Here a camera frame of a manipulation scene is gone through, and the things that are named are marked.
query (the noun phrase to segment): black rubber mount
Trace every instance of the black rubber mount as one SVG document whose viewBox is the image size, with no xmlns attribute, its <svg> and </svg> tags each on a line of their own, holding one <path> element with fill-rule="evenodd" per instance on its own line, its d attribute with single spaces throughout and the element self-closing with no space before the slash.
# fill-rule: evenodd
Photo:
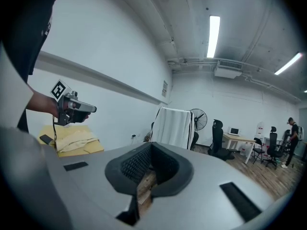
<svg viewBox="0 0 307 230">
<path fill-rule="evenodd" d="M 145 143 L 111 160 L 106 165 L 105 174 L 117 192 L 136 196 L 137 186 L 150 165 L 158 183 L 152 189 L 152 198 L 178 194 L 190 183 L 194 174 L 193 166 L 186 158 L 156 142 Z"/>
</svg>

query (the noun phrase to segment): fluorescent light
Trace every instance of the fluorescent light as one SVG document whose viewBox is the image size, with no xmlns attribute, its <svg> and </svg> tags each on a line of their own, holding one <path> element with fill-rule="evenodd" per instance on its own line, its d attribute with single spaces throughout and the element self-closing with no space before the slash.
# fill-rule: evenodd
<svg viewBox="0 0 307 230">
<path fill-rule="evenodd" d="M 210 16 L 210 32 L 209 32 L 209 46 L 207 58 L 213 58 L 215 54 L 217 38 L 220 31 L 220 17 Z"/>
<path fill-rule="evenodd" d="M 302 57 L 302 54 L 297 53 L 287 64 L 285 64 L 282 68 L 280 68 L 277 72 L 275 72 L 275 75 L 281 74 L 284 70 L 290 67 L 293 63 L 295 63 L 301 57 Z"/>
</svg>

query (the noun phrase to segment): ceiling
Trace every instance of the ceiling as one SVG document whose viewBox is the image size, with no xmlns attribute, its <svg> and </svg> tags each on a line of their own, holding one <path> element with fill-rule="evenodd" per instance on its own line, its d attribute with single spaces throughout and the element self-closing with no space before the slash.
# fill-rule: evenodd
<svg viewBox="0 0 307 230">
<path fill-rule="evenodd" d="M 250 80 L 299 99 L 306 99 L 305 43 L 291 14 L 279 0 L 125 0 L 138 14 L 174 71 L 213 71 L 206 58 L 209 16 L 221 17 L 214 57 L 244 63 Z M 303 56 L 274 75 L 297 52 Z"/>
</svg>

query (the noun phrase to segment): black shirt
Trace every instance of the black shirt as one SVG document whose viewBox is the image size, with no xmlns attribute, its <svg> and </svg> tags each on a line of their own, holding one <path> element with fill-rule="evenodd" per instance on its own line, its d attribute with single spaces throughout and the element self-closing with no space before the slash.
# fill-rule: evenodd
<svg viewBox="0 0 307 230">
<path fill-rule="evenodd" d="M 13 4 L 5 11 L 6 24 L 2 40 L 15 69 L 27 83 L 51 27 L 52 6 L 55 0 L 10 0 Z M 25 111 L 18 127 L 28 132 Z"/>
<path fill-rule="evenodd" d="M 291 136 L 294 134 L 294 132 L 296 132 L 296 134 L 298 135 L 298 126 L 296 123 L 292 125 Z"/>
</svg>

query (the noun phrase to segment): person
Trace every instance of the person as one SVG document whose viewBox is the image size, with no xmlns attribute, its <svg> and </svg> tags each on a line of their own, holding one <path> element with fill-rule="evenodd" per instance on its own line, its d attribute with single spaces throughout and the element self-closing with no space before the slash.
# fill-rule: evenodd
<svg viewBox="0 0 307 230">
<path fill-rule="evenodd" d="M 15 69 L 23 81 L 27 83 L 28 76 L 33 74 L 39 51 L 49 34 L 52 21 L 52 7 L 55 0 L 10 1 L 14 2 L 12 6 L 7 5 L 10 8 L 4 12 L 6 19 L 3 19 L 3 21 L 6 23 L 1 31 L 0 38 L 2 38 L 4 49 Z M 2 4 L 1 8 L 4 9 L 7 6 Z M 33 96 L 26 109 L 49 113 L 57 118 L 58 109 L 56 101 L 33 90 L 31 87 L 30 89 L 33 92 Z M 19 121 L 18 128 L 29 132 L 25 110 Z"/>
<path fill-rule="evenodd" d="M 290 152 L 289 152 L 289 157 L 287 159 L 287 162 L 286 163 L 283 163 L 282 164 L 282 167 L 284 169 L 288 168 L 288 165 L 290 164 L 291 162 L 291 159 L 293 157 L 293 154 L 294 154 L 294 150 L 298 144 L 298 126 L 296 124 L 296 122 L 293 120 L 293 118 L 289 118 L 288 119 L 288 124 L 290 124 L 292 126 L 292 129 L 291 129 L 291 137 L 290 137 L 290 142 L 291 142 L 291 145 L 290 145 Z"/>
</svg>

